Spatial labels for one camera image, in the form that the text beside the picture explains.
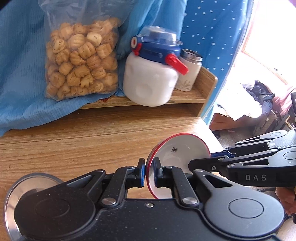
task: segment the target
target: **snack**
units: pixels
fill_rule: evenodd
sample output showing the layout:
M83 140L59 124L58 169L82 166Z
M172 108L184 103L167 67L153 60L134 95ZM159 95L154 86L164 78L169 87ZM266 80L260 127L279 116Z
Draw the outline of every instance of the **snack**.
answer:
M110 93L118 86L115 45L120 20L61 23L46 43L45 96L55 100Z

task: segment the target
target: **white bowl with red rim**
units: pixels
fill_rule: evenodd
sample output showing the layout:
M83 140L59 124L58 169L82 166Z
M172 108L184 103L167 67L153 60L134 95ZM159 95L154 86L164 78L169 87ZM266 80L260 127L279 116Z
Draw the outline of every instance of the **white bowl with red rim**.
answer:
M152 161L158 157L161 166L179 167L184 173L191 173L188 163L192 159L211 157L210 150L205 142L196 135L179 133L159 142L150 152L146 163L146 181L150 193L156 199L171 198L169 188L157 188L154 185Z

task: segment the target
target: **screw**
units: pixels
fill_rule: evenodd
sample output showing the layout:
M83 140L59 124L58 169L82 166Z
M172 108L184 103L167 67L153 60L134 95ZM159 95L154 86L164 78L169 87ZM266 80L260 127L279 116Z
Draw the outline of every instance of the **screw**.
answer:
M194 197L185 197L182 199L182 202L187 205L197 204L197 200Z
M154 207L153 203L146 203L146 207Z
M112 198L112 197L106 197L106 198L103 198L102 199L102 204L105 204L105 205L113 205L116 203L116 199Z

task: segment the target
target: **dark clothing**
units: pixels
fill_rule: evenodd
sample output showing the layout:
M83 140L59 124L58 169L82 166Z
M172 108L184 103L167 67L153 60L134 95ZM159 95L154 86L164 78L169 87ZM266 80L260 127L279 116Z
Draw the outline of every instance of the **dark clothing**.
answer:
M247 92L262 105L262 114L268 116L272 109L274 94L270 93L264 84L256 80L253 89L247 90Z

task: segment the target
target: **red latch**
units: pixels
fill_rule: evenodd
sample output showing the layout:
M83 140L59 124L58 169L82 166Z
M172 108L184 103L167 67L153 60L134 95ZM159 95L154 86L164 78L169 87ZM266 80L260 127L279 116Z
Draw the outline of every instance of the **red latch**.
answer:
M139 56L139 54L140 54L140 49L142 48L142 43L138 43L137 44L137 47L133 50L133 52L134 52L134 54L136 55L136 56Z
M165 58L166 64L172 66L175 70L180 72L182 75L186 75L189 72L189 69L185 64L183 64L175 54L170 53Z

